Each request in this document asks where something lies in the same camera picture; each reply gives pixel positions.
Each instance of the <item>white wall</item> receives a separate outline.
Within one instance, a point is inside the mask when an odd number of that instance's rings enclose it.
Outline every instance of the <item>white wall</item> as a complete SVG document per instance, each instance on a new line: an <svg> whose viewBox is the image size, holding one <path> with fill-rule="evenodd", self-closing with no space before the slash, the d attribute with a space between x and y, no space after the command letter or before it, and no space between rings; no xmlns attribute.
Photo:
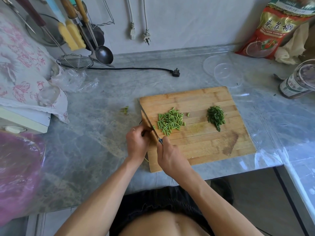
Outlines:
<svg viewBox="0 0 315 236"><path fill-rule="evenodd" d="M110 20L102 0L83 1L93 23ZM115 25L102 27L105 46L118 54L246 41L256 29L270 0L146 0L150 46L142 40L145 31L143 0L131 0L136 40L129 39L127 0L106 1ZM58 49L49 51L54 57L61 53Z"/></svg>

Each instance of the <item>pink plastic bag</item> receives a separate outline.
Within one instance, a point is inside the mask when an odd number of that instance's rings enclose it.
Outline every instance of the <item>pink plastic bag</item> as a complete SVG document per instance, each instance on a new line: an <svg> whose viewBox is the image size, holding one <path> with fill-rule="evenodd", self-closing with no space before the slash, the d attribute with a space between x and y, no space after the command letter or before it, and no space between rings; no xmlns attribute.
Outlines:
<svg viewBox="0 0 315 236"><path fill-rule="evenodd" d="M0 131L0 226L23 212L34 197L44 152L37 135Z"/></svg>

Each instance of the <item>yellow sponge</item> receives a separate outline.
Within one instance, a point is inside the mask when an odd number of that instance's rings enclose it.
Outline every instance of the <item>yellow sponge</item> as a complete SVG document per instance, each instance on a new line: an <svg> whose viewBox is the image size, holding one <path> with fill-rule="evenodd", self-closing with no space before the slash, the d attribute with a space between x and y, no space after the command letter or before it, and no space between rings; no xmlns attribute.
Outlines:
<svg viewBox="0 0 315 236"><path fill-rule="evenodd" d="M72 38L76 42L79 49L85 48L84 41L80 35L80 32L75 24L73 24L70 20L66 20L65 24L67 26L68 31L70 32Z"/></svg>
<svg viewBox="0 0 315 236"><path fill-rule="evenodd" d="M80 49L77 43L75 42L75 40L73 39L73 37L71 36L69 30L67 29L67 27L63 25L63 23L61 22L58 23L58 30L60 34L62 35L63 39L65 40L65 42L68 43L72 51Z"/></svg>

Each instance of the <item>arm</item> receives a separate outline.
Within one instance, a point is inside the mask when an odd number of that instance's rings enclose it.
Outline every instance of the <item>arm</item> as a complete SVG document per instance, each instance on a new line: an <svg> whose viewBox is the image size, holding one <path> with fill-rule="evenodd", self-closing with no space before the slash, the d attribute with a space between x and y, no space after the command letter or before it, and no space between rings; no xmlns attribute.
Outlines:
<svg viewBox="0 0 315 236"><path fill-rule="evenodd" d="M57 231L55 236L104 236L116 216L127 186L142 163L148 146L143 126L133 127L127 135L128 157L123 164L83 202Z"/></svg>
<svg viewBox="0 0 315 236"><path fill-rule="evenodd" d="M198 205L216 236L262 236L240 212L219 196L167 137L158 143L158 163Z"/></svg>

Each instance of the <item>hand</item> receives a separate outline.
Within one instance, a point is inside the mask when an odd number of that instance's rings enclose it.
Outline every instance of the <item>hand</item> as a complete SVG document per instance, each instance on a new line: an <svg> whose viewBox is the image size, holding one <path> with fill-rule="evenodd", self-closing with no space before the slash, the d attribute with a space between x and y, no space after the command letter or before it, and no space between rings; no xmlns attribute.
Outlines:
<svg viewBox="0 0 315 236"><path fill-rule="evenodd" d="M192 171L188 160L177 145L172 145L168 137L163 137L163 145L157 144L158 164L164 172L180 184L180 180Z"/></svg>
<svg viewBox="0 0 315 236"><path fill-rule="evenodd" d="M136 127L132 127L126 135L128 157L131 160L134 160L136 164L138 164L138 167L141 165L148 151L150 143L150 131L150 128L139 125Z"/></svg>

